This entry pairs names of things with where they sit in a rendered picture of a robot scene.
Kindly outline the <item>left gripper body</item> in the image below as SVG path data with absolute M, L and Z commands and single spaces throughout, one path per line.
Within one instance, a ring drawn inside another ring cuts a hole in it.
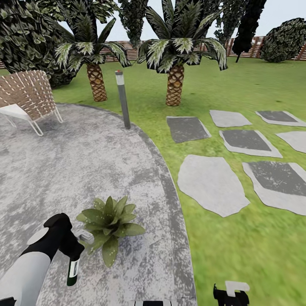
M 84 246 L 80 244 L 76 237 L 72 236 L 71 240 L 64 246 L 60 246 L 58 250 L 63 252 L 65 255 L 68 257 L 72 258 L 73 260 L 76 260 L 79 258 L 79 255 L 82 253 L 84 250 Z

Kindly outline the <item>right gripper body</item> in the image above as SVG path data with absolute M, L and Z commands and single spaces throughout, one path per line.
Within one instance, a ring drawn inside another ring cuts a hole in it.
M 216 290 L 218 296 L 218 305 L 219 306 L 248 306 L 246 296 L 244 293 L 235 291 L 235 297 L 230 297 L 227 295 L 227 291 Z

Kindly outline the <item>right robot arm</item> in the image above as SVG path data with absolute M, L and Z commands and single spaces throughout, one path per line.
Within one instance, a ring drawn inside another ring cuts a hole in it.
M 226 291 L 218 290 L 216 284 L 213 287 L 214 298 L 219 306 L 248 306 L 249 298 L 245 291 L 249 291 L 249 285 L 244 282 L 225 281 Z

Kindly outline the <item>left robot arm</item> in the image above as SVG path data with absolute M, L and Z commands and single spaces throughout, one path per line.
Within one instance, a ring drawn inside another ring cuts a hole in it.
M 73 234 L 70 219 L 64 213 L 53 215 L 43 226 L 0 279 L 0 306 L 35 306 L 57 250 L 76 260 L 85 249 L 80 240 L 94 243 L 93 234 L 87 230 Z

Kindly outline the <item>insectifuge atomizer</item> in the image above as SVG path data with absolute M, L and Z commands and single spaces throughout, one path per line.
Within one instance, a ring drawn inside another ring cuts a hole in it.
M 79 271 L 79 258 L 76 260 L 70 258 L 69 268 L 68 268 L 68 280 L 67 280 L 68 286 L 73 286 L 77 282 L 78 271 Z

